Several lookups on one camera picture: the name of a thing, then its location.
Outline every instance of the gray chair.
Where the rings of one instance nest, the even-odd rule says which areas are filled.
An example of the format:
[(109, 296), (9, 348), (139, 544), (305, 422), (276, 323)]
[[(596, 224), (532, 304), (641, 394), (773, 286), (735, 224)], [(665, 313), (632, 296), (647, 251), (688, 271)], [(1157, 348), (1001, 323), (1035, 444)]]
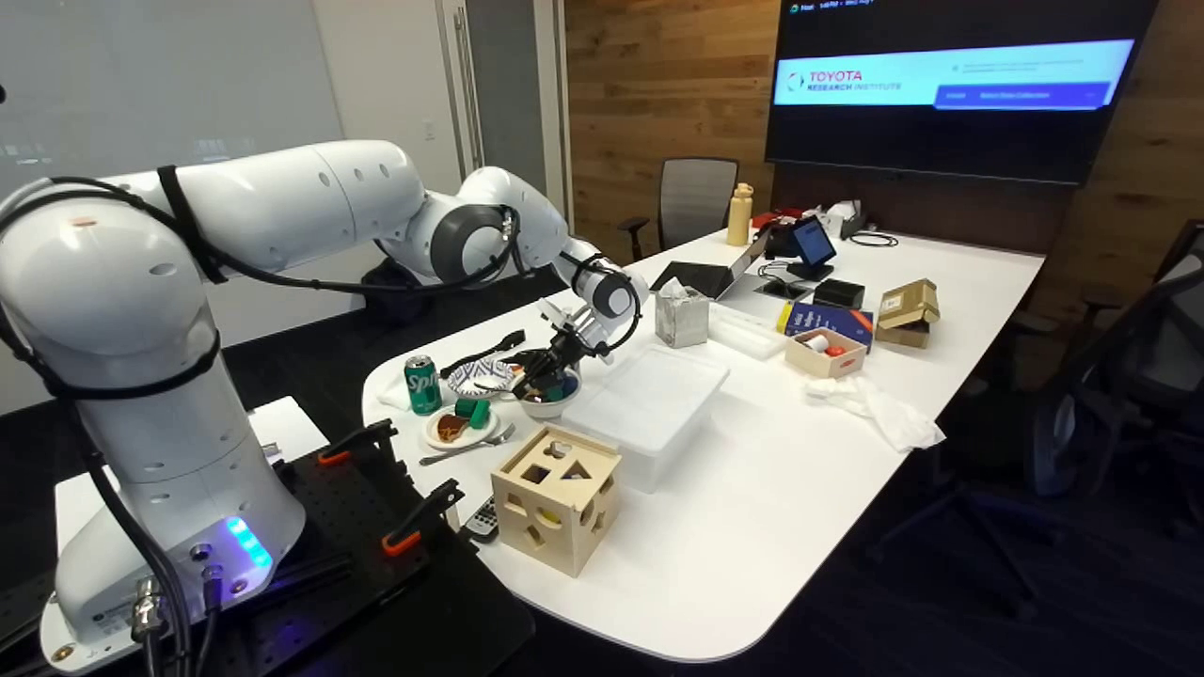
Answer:
[(1201, 467), (1204, 467), (1204, 271), (1167, 275), (1159, 316), (1111, 370), (1128, 404), (1128, 453), (1153, 453), (1174, 481), (1180, 516), (1174, 534), (1204, 529)]
[(632, 215), (616, 229), (632, 240), (632, 260), (644, 255), (641, 229), (655, 227), (655, 245), (675, 249), (728, 227), (728, 205), (739, 188), (741, 165), (735, 157), (665, 157), (659, 183), (659, 211)]
[(1167, 249), (1159, 262), (1159, 277), (1178, 277), (1204, 267), (1204, 217), (1180, 227), (1178, 240)]

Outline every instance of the black cable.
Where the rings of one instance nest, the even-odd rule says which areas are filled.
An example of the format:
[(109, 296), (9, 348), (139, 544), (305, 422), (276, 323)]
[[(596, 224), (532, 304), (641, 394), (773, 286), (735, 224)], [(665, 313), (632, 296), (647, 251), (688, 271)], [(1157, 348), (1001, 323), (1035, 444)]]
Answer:
[(483, 361), (483, 358), (491, 358), (491, 355), (517, 349), (517, 348), (525, 348), (525, 341), (526, 341), (526, 331), (511, 331), (511, 336), (504, 336), (497, 348), (479, 349), (479, 355), (466, 355), (466, 358), (444, 365), (444, 370), (439, 370), (439, 381), (448, 381), (456, 370), (463, 370), (463, 365), (469, 365), (469, 361)]
[(192, 671), (192, 626), (190, 626), (190, 606), (183, 606), (183, 582), (181, 582), (175, 561), (158, 548), (158, 541), (139, 527), (139, 518), (117, 496), (103, 454), (92, 453), (92, 449), (79, 449), (79, 454), (83, 454), (83, 467), (87, 467), (92, 481), (97, 487), (107, 507), (114, 513), (117, 527), (128, 534), (128, 541), (139, 548), (139, 558), (148, 561), (148, 567), (162, 582), (162, 593), (167, 593), (167, 606), (171, 606), (171, 626), (175, 626), (176, 661), (181, 661), (181, 675), (190, 677), (190, 671)]
[(846, 237), (852, 245), (863, 245), (863, 249), (898, 249), (898, 237), (892, 232), (882, 232), (882, 229), (858, 229), (856, 237)]
[(218, 571), (202, 571), (202, 636), (198, 636), (198, 651), (196, 651), (196, 677), (202, 677), (213, 636), (218, 636), (218, 618), (221, 618), (221, 576)]
[(32, 636), (37, 636), (37, 626), (42, 626), (37, 612), (27, 618), (14, 633), (9, 633), (9, 636), (0, 639), (0, 656), (14, 651), (14, 647), (27, 642)]
[(641, 292), (637, 292), (637, 313), (632, 313), (629, 331), (616, 341), (602, 348), (600, 355), (622, 349), (637, 336), (641, 320), (644, 320), (644, 309), (641, 309)]
[[(94, 177), (53, 177), (50, 183), (87, 183), (94, 191), (50, 191), (50, 195), (27, 195), (20, 205), (10, 205), (5, 215), (0, 215), (0, 232), (27, 217), (32, 211), (44, 208), (44, 205), (59, 205), (59, 201), (117, 201), (117, 205), (128, 205), (143, 215), (151, 215), (153, 224), (171, 227), (176, 232), (176, 217), (171, 211), (158, 211), (153, 205), (117, 188), (117, 183), (107, 183), (107, 182), (94, 182)], [(518, 232), (518, 211), (504, 208), (504, 215), (511, 217), (511, 232)], [(511, 255), (518, 255), (518, 240), (517, 237), (504, 237), (507, 249), (499, 255), (493, 255), (483, 271), (466, 275), (466, 277), (456, 277), (456, 284), (444, 284), (444, 286), (363, 286), (363, 284), (325, 284), (325, 277), (290, 277), (290, 275), (271, 275), (264, 267), (251, 267), (221, 249), (206, 249), (218, 262), (247, 275), (247, 277), (260, 277), (260, 284), (271, 284), (271, 286), (299, 286), (299, 290), (331, 290), (331, 292), (417, 292), (417, 296), (444, 296), (444, 292), (459, 292), (466, 286), (479, 286), (486, 284), (491, 275), (497, 275)]]
[(44, 677), (44, 675), (53, 675), (53, 671), (44, 667), (44, 657), (27, 657), (27, 661), (5, 671), (5, 677)]
[(158, 636), (148, 636), (143, 656), (148, 656), (148, 677), (158, 677)]

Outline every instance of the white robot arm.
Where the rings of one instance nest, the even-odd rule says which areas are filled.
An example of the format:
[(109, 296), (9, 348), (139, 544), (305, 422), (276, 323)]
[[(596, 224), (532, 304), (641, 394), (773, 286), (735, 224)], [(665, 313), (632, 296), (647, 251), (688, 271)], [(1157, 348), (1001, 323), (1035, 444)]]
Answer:
[[(183, 591), (183, 620), (255, 597), (305, 527), (280, 487), (218, 355), (202, 275), (287, 271), (377, 237), (423, 286), (553, 267), (586, 300), (553, 338), (561, 361), (609, 355), (641, 323), (644, 290), (572, 240), (545, 195), (479, 171), (456, 195), (427, 191), (392, 142), (321, 142), (221, 165), (109, 182), (42, 182), (0, 208), (9, 341), (72, 399), (134, 523)], [(109, 513), (63, 548), (42, 651), (63, 675), (128, 651), (148, 561)]]

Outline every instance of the wall-mounted screen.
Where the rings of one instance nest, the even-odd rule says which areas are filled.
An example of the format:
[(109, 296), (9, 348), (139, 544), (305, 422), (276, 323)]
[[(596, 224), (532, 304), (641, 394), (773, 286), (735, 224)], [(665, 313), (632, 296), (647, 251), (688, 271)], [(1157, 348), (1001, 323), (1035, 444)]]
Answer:
[(768, 157), (1079, 183), (1157, 0), (787, 0)]

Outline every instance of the doorway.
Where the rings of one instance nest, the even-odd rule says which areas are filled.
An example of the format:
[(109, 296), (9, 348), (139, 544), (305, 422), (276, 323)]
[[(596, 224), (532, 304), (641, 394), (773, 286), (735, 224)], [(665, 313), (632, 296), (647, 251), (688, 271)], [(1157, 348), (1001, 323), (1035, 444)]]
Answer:
[(504, 165), (567, 217), (566, 5), (444, 0), (463, 171)]

